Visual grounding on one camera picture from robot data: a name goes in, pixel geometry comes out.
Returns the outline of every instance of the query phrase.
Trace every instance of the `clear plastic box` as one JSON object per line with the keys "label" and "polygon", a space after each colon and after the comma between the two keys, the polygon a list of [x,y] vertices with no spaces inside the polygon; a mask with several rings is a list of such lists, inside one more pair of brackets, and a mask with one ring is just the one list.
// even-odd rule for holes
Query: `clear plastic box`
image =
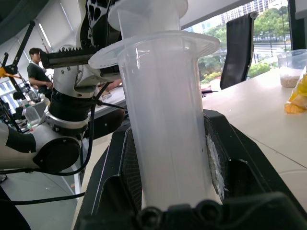
{"label": "clear plastic box", "polygon": [[24,116],[32,127],[40,122],[40,116],[38,115],[36,109],[32,106],[25,108]]}
{"label": "clear plastic box", "polygon": [[293,88],[307,66],[307,50],[298,49],[277,56],[280,83],[283,87]]}

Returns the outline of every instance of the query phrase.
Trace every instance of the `black screw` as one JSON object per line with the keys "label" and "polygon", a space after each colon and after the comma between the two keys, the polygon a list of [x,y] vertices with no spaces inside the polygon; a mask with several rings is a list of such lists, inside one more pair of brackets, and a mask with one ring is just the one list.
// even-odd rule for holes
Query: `black screw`
{"label": "black screw", "polygon": [[141,228],[146,230],[157,230],[161,225],[162,215],[163,213],[159,209],[148,207],[142,210],[136,218]]}
{"label": "black screw", "polygon": [[223,219],[222,207],[212,200],[205,200],[196,206],[201,219],[210,223],[219,223]]}

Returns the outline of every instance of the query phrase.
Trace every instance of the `office chair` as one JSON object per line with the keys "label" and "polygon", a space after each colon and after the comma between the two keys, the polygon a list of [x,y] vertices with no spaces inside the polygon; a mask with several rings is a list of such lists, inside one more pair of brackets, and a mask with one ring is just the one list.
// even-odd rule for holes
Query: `office chair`
{"label": "office chair", "polygon": [[[246,80],[253,55],[254,21],[258,13],[252,12],[227,22],[227,54],[220,87],[226,89]],[[212,90],[202,90],[202,96]]]}

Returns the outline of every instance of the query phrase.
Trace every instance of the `plastic bag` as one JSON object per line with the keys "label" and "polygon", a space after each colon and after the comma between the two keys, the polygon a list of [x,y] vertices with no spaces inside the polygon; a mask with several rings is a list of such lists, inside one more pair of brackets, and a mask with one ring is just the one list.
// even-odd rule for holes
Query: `plastic bag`
{"label": "plastic bag", "polygon": [[300,114],[307,110],[307,73],[306,67],[297,81],[292,95],[284,105],[284,111],[288,114]]}

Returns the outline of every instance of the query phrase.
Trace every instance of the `stacked plastic cups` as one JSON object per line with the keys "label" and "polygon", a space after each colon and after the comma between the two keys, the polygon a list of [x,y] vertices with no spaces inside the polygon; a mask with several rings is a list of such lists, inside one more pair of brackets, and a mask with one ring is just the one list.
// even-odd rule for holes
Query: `stacked plastic cups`
{"label": "stacked plastic cups", "polygon": [[214,199],[205,142],[198,57],[218,49],[216,38],[180,30],[187,0],[122,0],[110,25],[123,40],[89,61],[118,64],[147,206]]}

